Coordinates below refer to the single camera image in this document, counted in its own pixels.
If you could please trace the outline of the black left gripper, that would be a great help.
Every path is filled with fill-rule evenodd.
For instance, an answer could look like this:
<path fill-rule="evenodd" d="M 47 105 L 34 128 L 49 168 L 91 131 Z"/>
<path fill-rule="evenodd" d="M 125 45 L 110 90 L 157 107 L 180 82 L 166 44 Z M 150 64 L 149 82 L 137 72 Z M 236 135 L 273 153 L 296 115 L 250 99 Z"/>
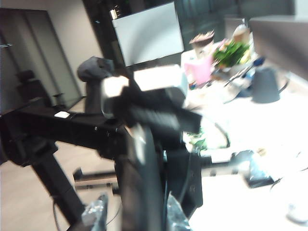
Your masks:
<path fill-rule="evenodd" d="M 200 131 L 202 116 L 172 101 L 165 89 L 142 91 L 136 85 L 124 87 L 115 97 L 115 117 L 132 128 L 148 128 L 164 149 L 181 146 L 184 132 Z M 167 153 L 167 186 L 186 217 L 203 205 L 201 157 L 186 149 Z"/>

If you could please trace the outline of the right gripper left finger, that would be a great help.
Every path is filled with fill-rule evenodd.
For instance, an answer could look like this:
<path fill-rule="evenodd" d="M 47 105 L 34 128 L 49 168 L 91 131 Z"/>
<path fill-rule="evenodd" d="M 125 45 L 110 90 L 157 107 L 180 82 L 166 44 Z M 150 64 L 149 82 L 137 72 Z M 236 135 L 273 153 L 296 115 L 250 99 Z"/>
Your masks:
<path fill-rule="evenodd" d="M 96 200 L 90 202 L 81 215 L 84 226 L 91 231 L 105 231 L 108 213 L 108 194 L 103 192 Z"/>

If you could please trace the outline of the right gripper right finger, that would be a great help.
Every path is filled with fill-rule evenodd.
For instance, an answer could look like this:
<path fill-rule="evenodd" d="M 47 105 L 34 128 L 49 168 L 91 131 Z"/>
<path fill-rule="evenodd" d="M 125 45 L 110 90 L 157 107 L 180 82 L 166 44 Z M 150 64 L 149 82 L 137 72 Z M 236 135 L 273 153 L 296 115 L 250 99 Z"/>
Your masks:
<path fill-rule="evenodd" d="M 173 196 L 172 192 L 169 192 L 167 198 L 167 231 L 191 231 L 189 220 L 185 216 L 181 204 Z"/>

